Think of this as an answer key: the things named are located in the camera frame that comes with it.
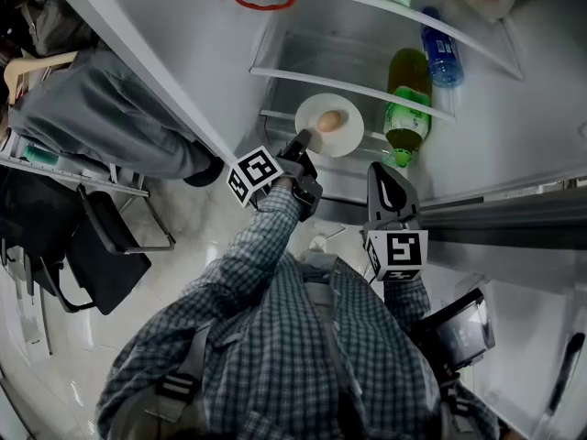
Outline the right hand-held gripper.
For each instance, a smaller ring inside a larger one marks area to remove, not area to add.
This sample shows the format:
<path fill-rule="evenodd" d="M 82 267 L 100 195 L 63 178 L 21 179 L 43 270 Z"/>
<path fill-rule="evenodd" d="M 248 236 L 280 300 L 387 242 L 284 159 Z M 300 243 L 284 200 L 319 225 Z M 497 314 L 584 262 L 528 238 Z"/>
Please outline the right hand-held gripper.
<path fill-rule="evenodd" d="M 427 262 L 428 232 L 418 220 L 414 186 L 398 170 L 373 162 L 368 169 L 367 205 L 370 221 L 361 235 L 374 279 L 416 280 Z M 391 212 L 400 218 L 384 218 Z"/>

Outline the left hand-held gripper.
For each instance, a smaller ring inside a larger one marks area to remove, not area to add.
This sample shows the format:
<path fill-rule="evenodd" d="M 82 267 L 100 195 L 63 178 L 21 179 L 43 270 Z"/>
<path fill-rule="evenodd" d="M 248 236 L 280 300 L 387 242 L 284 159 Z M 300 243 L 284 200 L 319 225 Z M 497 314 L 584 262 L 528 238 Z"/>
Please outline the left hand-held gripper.
<path fill-rule="evenodd" d="M 241 207 L 246 207 L 260 190 L 281 177 L 292 183 L 293 198 L 302 206 L 300 221 L 310 218 L 322 197 L 322 186 L 317 182 L 314 164 L 305 152 L 312 132 L 302 129 L 276 157 L 265 148 L 258 147 L 240 158 L 231 167 L 227 187 Z"/>

